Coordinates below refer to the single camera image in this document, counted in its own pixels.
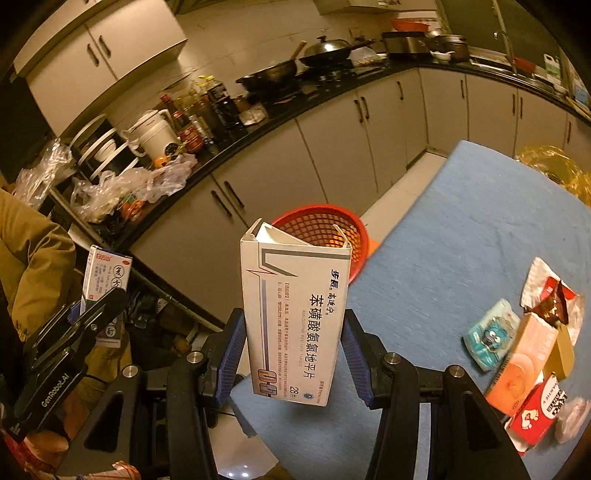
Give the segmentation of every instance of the table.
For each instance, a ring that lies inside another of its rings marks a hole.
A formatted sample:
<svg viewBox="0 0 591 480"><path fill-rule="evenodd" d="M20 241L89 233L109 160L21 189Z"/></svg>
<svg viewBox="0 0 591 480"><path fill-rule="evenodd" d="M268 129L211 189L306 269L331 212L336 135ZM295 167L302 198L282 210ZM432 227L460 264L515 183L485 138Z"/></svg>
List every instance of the table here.
<svg viewBox="0 0 591 480"><path fill-rule="evenodd" d="M485 391L496 370L484 374L461 336L500 298L522 312L519 296L536 256L591 299L591 209L541 173L462 141L350 286L348 308L389 351L421 367L461 364ZM571 399L591 398L590 345L584 324L574 370L561 382ZM233 405L295 478L365 477L380 411L358 399L342 350L325 408L253 395L249 380L233 389ZM551 431L528 452L532 480L550 480L585 427L564 445ZM429 431L423 404L415 479L427 476Z"/></svg>

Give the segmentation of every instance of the faucet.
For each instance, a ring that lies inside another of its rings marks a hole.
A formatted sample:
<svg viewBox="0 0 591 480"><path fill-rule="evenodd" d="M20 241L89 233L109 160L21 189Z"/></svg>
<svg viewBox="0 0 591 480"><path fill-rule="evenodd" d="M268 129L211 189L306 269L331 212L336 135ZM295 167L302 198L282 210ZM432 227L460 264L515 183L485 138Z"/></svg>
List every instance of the faucet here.
<svg viewBox="0 0 591 480"><path fill-rule="evenodd" d="M509 63L511 64L511 68L513 69L513 73L517 75L517 67L515 66L515 53L513 52L513 44L511 43L511 39L505 30L497 30L495 32L495 39L499 39L499 35L503 36L503 42L505 44L505 56Z"/></svg>

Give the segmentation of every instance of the brown jacket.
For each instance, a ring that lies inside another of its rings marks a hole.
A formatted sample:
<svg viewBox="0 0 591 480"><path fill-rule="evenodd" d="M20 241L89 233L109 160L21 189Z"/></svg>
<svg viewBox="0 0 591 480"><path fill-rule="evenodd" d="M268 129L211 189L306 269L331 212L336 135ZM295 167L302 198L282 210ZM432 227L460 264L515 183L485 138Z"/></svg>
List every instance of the brown jacket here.
<svg viewBox="0 0 591 480"><path fill-rule="evenodd" d="M74 243L63 228L0 190L0 281L22 341L65 303L75 260ZM111 382L131 363L128 338L122 340L121 349L95 347L91 351L86 358L90 375ZM86 378L77 391L92 406L104 386Z"/></svg>

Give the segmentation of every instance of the red plastic basket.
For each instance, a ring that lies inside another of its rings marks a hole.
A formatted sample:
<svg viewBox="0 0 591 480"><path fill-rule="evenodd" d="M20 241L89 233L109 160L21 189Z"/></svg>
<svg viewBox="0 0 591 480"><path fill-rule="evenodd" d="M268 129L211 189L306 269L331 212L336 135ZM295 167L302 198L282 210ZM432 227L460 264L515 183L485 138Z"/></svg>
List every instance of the red plastic basket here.
<svg viewBox="0 0 591 480"><path fill-rule="evenodd" d="M343 239L333 225L338 225L349 239L351 270L349 283L363 268L369 252L369 237L359 217L335 205L309 205L286 213L273 226L294 237L319 247L342 247Z"/></svg>

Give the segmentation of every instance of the kitchen cabinet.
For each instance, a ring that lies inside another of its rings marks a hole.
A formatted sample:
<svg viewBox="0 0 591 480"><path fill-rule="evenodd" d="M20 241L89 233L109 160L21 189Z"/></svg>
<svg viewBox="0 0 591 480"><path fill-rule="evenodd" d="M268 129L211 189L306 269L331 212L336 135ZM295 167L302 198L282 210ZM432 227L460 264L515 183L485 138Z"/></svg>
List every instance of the kitchen cabinet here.
<svg viewBox="0 0 591 480"><path fill-rule="evenodd" d="M446 154L468 138L466 75L420 69L429 146Z"/></svg>
<svg viewBox="0 0 591 480"><path fill-rule="evenodd" d="M328 202L357 215L379 197L363 120L355 92L297 117Z"/></svg>
<svg viewBox="0 0 591 480"><path fill-rule="evenodd" d="M38 29L29 37L27 42L14 58L14 69L17 73L29 65L33 58L43 47L54 37L59 35L60 31L79 17L87 10L93 7L95 0L66 0L51 16L45 20Z"/></svg>
<svg viewBox="0 0 591 480"><path fill-rule="evenodd" d="M304 205L326 203L318 174L292 120L245 148L213 172L247 225L271 223Z"/></svg>
<svg viewBox="0 0 591 480"><path fill-rule="evenodd" d="M519 90L515 155L534 145L563 148L566 111L530 92Z"/></svg>
<svg viewBox="0 0 591 480"><path fill-rule="evenodd" d="M517 127L517 88L466 75L469 139L513 157Z"/></svg>
<svg viewBox="0 0 591 480"><path fill-rule="evenodd" d="M31 93L56 135L116 80L85 26L62 40L27 76Z"/></svg>
<svg viewBox="0 0 591 480"><path fill-rule="evenodd" d="M427 148L427 117L418 69L394 77L400 90L400 112L406 144L407 165Z"/></svg>
<svg viewBox="0 0 591 480"><path fill-rule="evenodd" d="M187 40L162 0L122 0L86 25L118 79Z"/></svg>
<svg viewBox="0 0 591 480"><path fill-rule="evenodd" d="M378 194L382 196L406 173L398 87L392 78L385 78L358 88L357 96L374 162Z"/></svg>
<svg viewBox="0 0 591 480"><path fill-rule="evenodd" d="M566 119L564 152L581 170L591 172L591 127L570 113Z"/></svg>
<svg viewBox="0 0 591 480"><path fill-rule="evenodd" d="M240 238L246 224L207 176L131 246L164 281L226 322L242 306Z"/></svg>

